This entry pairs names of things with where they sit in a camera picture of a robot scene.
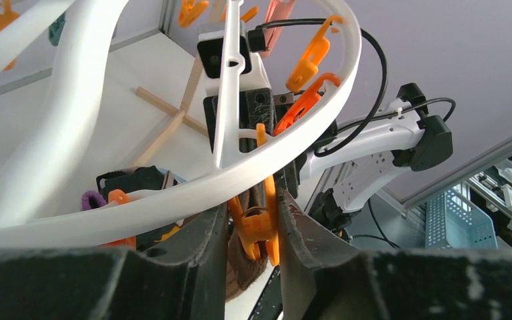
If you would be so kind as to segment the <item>orange clothespin clip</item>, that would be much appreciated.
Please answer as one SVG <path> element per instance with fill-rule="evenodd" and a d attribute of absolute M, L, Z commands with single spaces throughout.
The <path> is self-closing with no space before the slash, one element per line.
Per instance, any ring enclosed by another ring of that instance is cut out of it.
<path fill-rule="evenodd" d="M 244 211 L 238 196 L 228 200 L 227 205 L 246 256 L 253 261 L 261 260 L 259 244 L 263 243 L 270 264 L 276 267 L 280 263 L 279 206 L 274 177 L 268 176 L 263 183 L 264 207 L 252 207 Z"/>
<path fill-rule="evenodd" d="M 128 203 L 132 202 L 132 199 L 126 192 L 115 189 L 113 191 L 110 191 L 108 194 L 108 204 L 113 205 L 113 209 L 115 209 L 115 212 L 118 214 L 117 217 L 121 217 L 123 214 L 122 206 L 126 205 Z M 137 248 L 137 237 L 135 235 L 130 237 L 121 238 L 115 241 L 111 241 L 108 243 L 104 243 L 103 246 L 126 246 L 130 247 L 132 249 Z"/>

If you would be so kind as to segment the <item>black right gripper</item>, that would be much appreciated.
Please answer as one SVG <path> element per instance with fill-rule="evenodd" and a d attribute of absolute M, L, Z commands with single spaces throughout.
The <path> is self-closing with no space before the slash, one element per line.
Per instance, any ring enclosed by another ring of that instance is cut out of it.
<path fill-rule="evenodd" d="M 203 99 L 205 122 L 209 135 L 209 145 L 213 151 L 218 96 Z M 272 134 L 275 125 L 275 106 L 270 88 L 252 89 L 239 93 L 239 128 L 256 129 L 258 123 L 265 125 L 266 133 Z"/>

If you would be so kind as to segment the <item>purple striped sock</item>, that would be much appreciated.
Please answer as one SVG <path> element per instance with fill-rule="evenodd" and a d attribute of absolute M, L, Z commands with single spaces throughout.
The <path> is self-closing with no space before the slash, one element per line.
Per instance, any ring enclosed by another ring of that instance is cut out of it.
<path fill-rule="evenodd" d="M 97 191 L 86 191 L 81 196 L 81 211 L 97 209 L 105 206 L 106 204 L 106 200 Z"/>

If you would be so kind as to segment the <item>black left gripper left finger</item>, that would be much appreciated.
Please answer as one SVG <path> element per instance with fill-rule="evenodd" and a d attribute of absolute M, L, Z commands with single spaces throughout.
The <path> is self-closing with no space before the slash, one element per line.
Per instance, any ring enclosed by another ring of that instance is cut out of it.
<path fill-rule="evenodd" d="M 155 262 L 145 272 L 144 319 L 224 318 L 228 224 L 221 204 L 144 252 Z"/>

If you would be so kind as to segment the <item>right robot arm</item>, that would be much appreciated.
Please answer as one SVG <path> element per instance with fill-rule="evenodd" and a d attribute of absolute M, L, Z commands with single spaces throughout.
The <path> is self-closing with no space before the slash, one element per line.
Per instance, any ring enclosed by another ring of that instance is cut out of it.
<path fill-rule="evenodd" d="M 451 98 L 426 99 L 416 83 L 402 85 L 396 99 L 379 109 L 354 140 L 328 153 L 330 143 L 341 143 L 343 132 L 363 120 L 342 127 L 333 122 L 308 150 L 274 174 L 275 184 L 297 197 L 303 180 L 341 165 L 334 185 L 319 192 L 309 210 L 327 229 L 340 230 L 394 178 L 431 169 L 452 156 L 452 133 L 446 122 L 455 108 Z"/>

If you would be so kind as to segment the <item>tan brown sock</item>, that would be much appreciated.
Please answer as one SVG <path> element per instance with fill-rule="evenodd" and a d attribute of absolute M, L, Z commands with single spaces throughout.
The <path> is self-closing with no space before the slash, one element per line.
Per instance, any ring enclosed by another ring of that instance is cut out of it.
<path fill-rule="evenodd" d="M 263 188 L 254 186 L 239 195 L 243 210 L 261 207 L 265 196 Z M 246 256 L 237 230 L 230 234 L 227 249 L 227 274 L 225 284 L 225 302 L 233 300 L 245 292 L 264 272 L 267 265 L 265 246 L 261 245 L 262 260 L 254 261 Z"/>

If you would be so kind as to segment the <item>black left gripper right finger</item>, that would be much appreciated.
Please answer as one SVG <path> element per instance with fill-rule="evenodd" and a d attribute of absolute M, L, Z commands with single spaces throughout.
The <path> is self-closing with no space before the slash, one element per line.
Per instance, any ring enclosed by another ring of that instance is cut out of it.
<path fill-rule="evenodd" d="M 304 213 L 286 189 L 278 208 L 284 319 L 350 319 L 346 272 L 358 249 Z"/>

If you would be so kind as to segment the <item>white round clip hanger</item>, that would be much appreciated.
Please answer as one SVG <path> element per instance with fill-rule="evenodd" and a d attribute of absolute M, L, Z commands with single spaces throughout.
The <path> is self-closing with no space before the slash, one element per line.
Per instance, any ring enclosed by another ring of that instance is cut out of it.
<path fill-rule="evenodd" d="M 100 118 L 111 34 L 124 1 L 40 1 L 0 33 L 0 69 L 16 56 L 53 16 L 65 10 L 73 18 L 57 49 L 43 113 L 0 169 L 0 248 L 84 247 L 150 231 L 219 205 L 280 170 L 302 153 L 336 118 L 351 93 L 361 56 L 358 20 L 344 1 L 324 1 L 324 10 L 342 18 L 343 48 L 348 58 L 339 70 L 341 84 L 323 102 L 262 147 L 241 153 L 241 138 L 256 132 L 233 123 L 238 115 L 242 63 L 226 70 L 219 88 L 213 166 L 205 175 L 166 191 L 136 191 L 118 214 L 113 205 L 60 214 L 64 192 L 76 177 L 89 177 L 86 152 L 96 150 L 100 168 L 117 164 L 147 130 L 144 122 L 115 115 Z M 224 56 L 236 56 L 242 3 L 230 1 Z"/>

